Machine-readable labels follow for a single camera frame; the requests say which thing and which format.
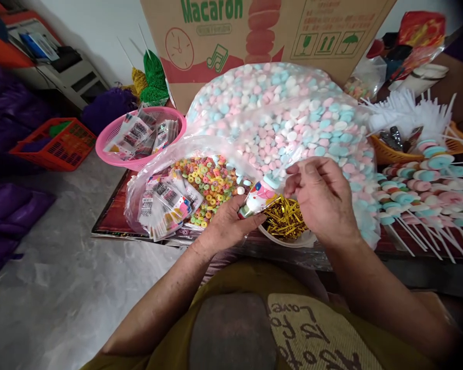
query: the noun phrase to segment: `pink basket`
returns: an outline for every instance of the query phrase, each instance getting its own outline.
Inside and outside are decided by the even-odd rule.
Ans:
[[[187,129],[187,120],[178,110],[168,107],[149,107],[144,108],[144,111],[146,113],[151,113],[156,119],[156,124],[158,125],[166,119],[178,121],[180,131],[173,143],[179,141],[181,137],[184,135]],[[103,151],[108,142],[111,139],[113,139],[115,135],[118,134],[118,132],[120,131],[120,126],[122,125],[124,117],[125,115],[118,117],[115,121],[106,126],[104,130],[101,132],[101,134],[99,134],[98,140],[96,140],[96,154],[98,154],[98,157],[100,157],[103,160],[103,162],[106,162],[108,164],[117,167],[125,167],[129,170],[140,171],[151,159],[153,159],[157,155],[157,153],[146,158],[135,159],[131,161],[122,161],[113,154]]]

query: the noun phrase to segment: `yellow basket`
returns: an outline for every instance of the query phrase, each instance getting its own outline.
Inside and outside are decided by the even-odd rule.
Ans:
[[[451,122],[450,127],[452,131],[449,131],[446,135],[463,139],[463,133],[458,130],[456,123]],[[377,164],[408,163],[413,161],[420,162],[424,159],[423,155],[407,154],[395,151],[387,146],[386,143],[380,140],[376,135],[371,135],[370,138],[372,139],[372,144],[376,151]],[[447,139],[446,145],[448,146],[448,153],[451,155],[463,153],[463,143],[461,141]]]

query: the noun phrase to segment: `orange basket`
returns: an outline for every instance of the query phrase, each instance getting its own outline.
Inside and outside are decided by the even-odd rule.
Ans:
[[[456,123],[451,122],[450,127],[452,131],[449,131],[446,135],[454,136],[459,139],[463,139],[463,133],[458,130]],[[395,151],[390,148],[379,139],[376,135],[371,135],[372,144],[374,145],[374,150],[376,152],[376,161],[377,164],[393,164],[393,163],[408,163],[408,162],[420,162],[424,160],[423,155],[407,154],[403,152]],[[463,143],[454,139],[447,139],[446,145],[448,147],[448,153],[451,155],[463,153]]]
[[[38,152],[23,152],[24,145],[50,136],[49,129],[70,121],[58,135]],[[25,140],[19,141],[10,154],[27,159],[50,171],[73,171],[93,150],[96,136],[76,118],[53,118],[38,127]]]

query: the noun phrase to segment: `floor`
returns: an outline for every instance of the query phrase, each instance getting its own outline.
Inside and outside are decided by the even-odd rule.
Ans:
[[[90,237],[123,172],[93,152],[75,172],[14,179],[58,199],[0,273],[0,370],[79,369],[182,253]]]

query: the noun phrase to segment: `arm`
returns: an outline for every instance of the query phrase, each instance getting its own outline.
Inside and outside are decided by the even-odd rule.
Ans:
[[[232,247],[265,221],[263,215],[239,220],[237,212],[244,200],[245,196],[236,196],[219,208],[201,236],[132,308],[101,354],[137,356],[154,351],[188,310],[214,255]]]
[[[445,359],[457,332],[435,318],[364,242],[353,214],[350,186],[338,165],[315,157],[288,172],[292,176],[285,196],[297,194],[304,220],[326,248],[350,310],[430,358]]]

